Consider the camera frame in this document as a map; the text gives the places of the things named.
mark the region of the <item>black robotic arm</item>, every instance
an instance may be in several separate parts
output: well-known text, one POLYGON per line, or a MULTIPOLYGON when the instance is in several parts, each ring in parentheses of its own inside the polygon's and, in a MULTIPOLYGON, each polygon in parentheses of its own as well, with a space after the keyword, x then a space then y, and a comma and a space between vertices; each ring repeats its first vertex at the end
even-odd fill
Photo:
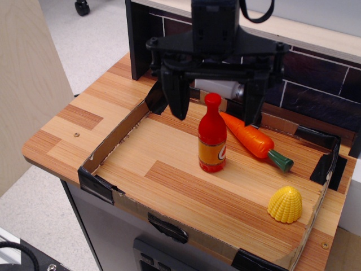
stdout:
POLYGON ((259 116, 266 90, 282 81, 289 46, 245 32, 239 25, 240 7, 246 18, 261 23, 271 16, 274 0, 259 19, 249 18, 244 0, 192 0, 190 32, 147 41, 152 74, 177 118, 186 117, 190 83, 196 78, 244 84, 241 115, 246 125, 259 116))

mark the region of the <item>white object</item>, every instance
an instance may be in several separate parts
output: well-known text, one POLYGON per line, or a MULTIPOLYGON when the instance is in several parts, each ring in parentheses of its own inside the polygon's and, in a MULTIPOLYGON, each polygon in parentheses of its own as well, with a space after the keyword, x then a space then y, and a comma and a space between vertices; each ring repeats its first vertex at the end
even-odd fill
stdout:
POLYGON ((244 85, 235 81, 204 80, 196 79, 195 88, 210 93, 218 93, 220 96, 230 100, 242 100, 244 85))
POLYGON ((342 210, 341 228, 361 236, 361 154, 358 157, 349 192, 342 210))

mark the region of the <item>black cable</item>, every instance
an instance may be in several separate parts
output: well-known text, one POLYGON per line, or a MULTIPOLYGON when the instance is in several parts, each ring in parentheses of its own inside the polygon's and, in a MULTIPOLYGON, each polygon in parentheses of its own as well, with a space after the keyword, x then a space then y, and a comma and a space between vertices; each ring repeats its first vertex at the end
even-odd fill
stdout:
POLYGON ((259 23, 263 23, 264 21, 268 20, 271 17, 273 10, 275 9, 275 0, 271 0, 271 1, 272 1, 271 6, 267 10, 267 12, 263 14, 263 16, 257 19, 252 19, 248 16, 246 0, 239 0, 239 5, 241 7, 242 14, 246 19, 250 20, 252 23, 259 24, 259 23))
POLYGON ((0 242, 0 248, 5 248, 5 247, 15 248, 17 250, 23 251, 26 255, 29 256, 29 258, 33 262, 34 270, 39 271, 38 259, 36 259, 35 254, 30 249, 28 249, 22 244, 18 244, 15 242, 9 242, 9 241, 0 242))

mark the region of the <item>bottle label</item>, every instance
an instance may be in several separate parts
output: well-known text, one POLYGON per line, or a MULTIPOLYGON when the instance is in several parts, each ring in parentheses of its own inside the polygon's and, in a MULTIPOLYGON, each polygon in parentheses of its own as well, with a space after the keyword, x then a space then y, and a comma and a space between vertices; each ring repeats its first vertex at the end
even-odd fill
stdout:
POLYGON ((199 159, 207 165, 218 165, 226 158, 226 141, 217 145, 208 145, 198 140, 199 159))

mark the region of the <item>wooden tray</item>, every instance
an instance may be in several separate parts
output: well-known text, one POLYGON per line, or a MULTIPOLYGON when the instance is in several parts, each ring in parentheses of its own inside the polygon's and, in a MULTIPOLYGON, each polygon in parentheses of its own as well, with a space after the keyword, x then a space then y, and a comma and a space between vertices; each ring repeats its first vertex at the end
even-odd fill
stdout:
POLYGON ((199 167, 197 153, 197 127, 206 107, 191 102, 180 121, 168 108, 161 116, 149 113, 148 105, 145 100, 132 110, 85 161, 79 170, 82 189, 144 220, 155 217, 161 231, 174 226, 181 242, 240 270, 293 270, 331 179, 337 138, 264 115, 260 129, 274 140, 275 150, 294 161, 292 170, 285 174, 269 159, 255 158, 228 131, 226 167, 209 174, 199 167), (267 213, 271 196, 288 185, 300 191, 303 204, 301 218, 290 225, 267 213))

